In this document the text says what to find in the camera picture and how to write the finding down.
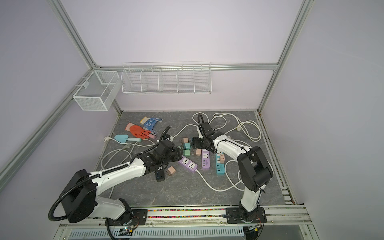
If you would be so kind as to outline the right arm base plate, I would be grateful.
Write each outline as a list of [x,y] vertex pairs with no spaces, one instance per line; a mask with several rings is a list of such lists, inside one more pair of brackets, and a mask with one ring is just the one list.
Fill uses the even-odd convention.
[[264,224],[267,222],[265,209],[257,207],[251,212],[247,212],[242,207],[226,208],[224,218],[228,224]]

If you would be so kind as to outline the teal power strip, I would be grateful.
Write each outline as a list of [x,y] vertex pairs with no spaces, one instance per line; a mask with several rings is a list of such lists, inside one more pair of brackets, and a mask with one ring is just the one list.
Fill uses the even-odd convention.
[[217,152],[216,153],[216,173],[218,175],[224,175],[225,174],[225,163],[221,164],[220,163],[220,155],[223,154],[222,152]]

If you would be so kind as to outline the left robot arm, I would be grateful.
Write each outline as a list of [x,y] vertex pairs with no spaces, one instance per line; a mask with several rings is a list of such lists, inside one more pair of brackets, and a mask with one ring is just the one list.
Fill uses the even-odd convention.
[[158,174],[169,163],[181,160],[182,156],[182,149],[173,142],[161,140],[127,163],[98,172],[80,170],[51,206],[48,219],[52,222],[68,220],[69,223],[78,223],[87,218],[106,218],[121,225],[128,224],[134,217],[128,202],[104,198],[101,194],[125,181],[150,173]]

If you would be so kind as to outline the purple power strip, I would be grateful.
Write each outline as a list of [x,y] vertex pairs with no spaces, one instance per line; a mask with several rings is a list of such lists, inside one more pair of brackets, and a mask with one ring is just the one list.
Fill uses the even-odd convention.
[[184,166],[186,169],[188,169],[191,172],[195,172],[198,168],[198,165],[188,159],[187,157],[183,156],[181,160],[179,160],[179,163]]
[[210,168],[210,152],[208,150],[202,149],[202,169],[208,170]]

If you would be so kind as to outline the black power strip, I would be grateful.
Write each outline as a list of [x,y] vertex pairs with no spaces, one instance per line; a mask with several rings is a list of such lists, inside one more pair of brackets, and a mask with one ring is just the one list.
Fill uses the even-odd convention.
[[165,178],[165,172],[164,170],[158,170],[155,172],[155,177],[156,177],[156,181],[159,183],[159,182],[163,182],[166,178]]

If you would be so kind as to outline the purple power strip front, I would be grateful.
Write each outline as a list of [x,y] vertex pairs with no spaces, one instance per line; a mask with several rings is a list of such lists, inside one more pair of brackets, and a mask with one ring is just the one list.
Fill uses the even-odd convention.
[[183,156],[181,160],[179,160],[179,163],[184,166],[186,169],[188,169],[191,172],[195,172],[198,168],[198,165],[188,159],[187,157]]

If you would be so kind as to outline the green charger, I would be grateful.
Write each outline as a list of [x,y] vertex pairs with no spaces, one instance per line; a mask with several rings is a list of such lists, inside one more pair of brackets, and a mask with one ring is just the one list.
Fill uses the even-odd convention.
[[183,155],[185,157],[190,157],[191,156],[191,150],[183,150]]

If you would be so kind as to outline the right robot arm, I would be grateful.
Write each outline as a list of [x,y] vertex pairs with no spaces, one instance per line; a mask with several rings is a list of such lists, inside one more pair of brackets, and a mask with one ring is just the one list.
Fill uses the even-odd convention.
[[263,150],[258,146],[251,148],[236,143],[203,120],[198,120],[198,133],[204,150],[213,154],[222,152],[237,161],[245,186],[240,209],[247,214],[253,213],[260,206],[259,199],[265,186],[274,176],[272,165]]

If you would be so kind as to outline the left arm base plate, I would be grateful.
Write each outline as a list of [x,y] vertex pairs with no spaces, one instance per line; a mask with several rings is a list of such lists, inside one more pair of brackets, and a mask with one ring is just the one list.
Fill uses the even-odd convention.
[[147,209],[134,209],[129,214],[123,214],[117,220],[107,219],[109,226],[142,226],[146,224]]

